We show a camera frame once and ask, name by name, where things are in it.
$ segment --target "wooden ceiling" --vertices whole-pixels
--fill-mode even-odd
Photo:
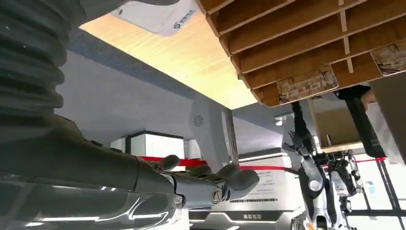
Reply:
[[[80,28],[230,109],[257,102],[237,79],[230,58],[199,12],[170,37],[150,33],[112,14]]]
[[[338,88],[380,78],[370,52],[406,38],[406,0],[197,0],[238,78],[267,106],[324,66]]]

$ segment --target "robotic hand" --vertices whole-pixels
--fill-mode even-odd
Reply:
[[[250,192],[259,182],[253,170],[241,171],[229,164],[218,173],[212,173],[207,165],[200,165],[189,172],[170,172],[179,163],[174,155],[161,162],[149,162],[161,175],[175,186],[176,194],[182,196],[184,208],[209,207],[222,201],[238,199]]]
[[[291,131],[288,133],[292,140],[292,145],[287,143],[282,144],[284,150],[295,152],[297,155],[307,157],[311,155],[308,149],[304,146],[303,139],[297,135],[295,132]]]

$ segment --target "black metal frame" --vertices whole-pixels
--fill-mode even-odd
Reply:
[[[377,161],[376,165],[378,166],[378,170],[381,174],[381,178],[383,180],[383,184],[385,186],[386,193],[389,197],[389,201],[391,202],[392,209],[391,210],[371,209],[370,203],[369,203],[366,193],[364,191],[363,195],[365,198],[365,202],[367,204],[367,210],[353,210],[352,212],[348,213],[347,216],[397,217],[399,220],[400,226],[402,227],[402,230],[406,230],[405,225],[403,224],[403,221],[402,221],[402,217],[406,217],[406,210],[402,210],[400,208],[399,199],[397,198],[395,188],[393,187],[392,180],[391,180],[388,170],[386,168],[386,164],[384,161]]]

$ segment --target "humanoid robot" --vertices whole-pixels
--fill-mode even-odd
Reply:
[[[292,103],[292,108],[295,131],[289,135],[293,144],[284,143],[282,147],[301,159],[297,174],[307,219],[317,229],[338,229],[345,225],[343,212],[350,212],[347,198],[363,189],[355,159],[351,153],[314,154],[312,136],[299,102]]]

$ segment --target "metal pole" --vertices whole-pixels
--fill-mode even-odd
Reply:
[[[237,142],[236,142],[236,133],[234,131],[233,113],[231,112],[231,109],[226,109],[224,114],[226,117],[227,136],[228,143],[230,146],[231,162],[235,165],[240,165],[238,162]]]

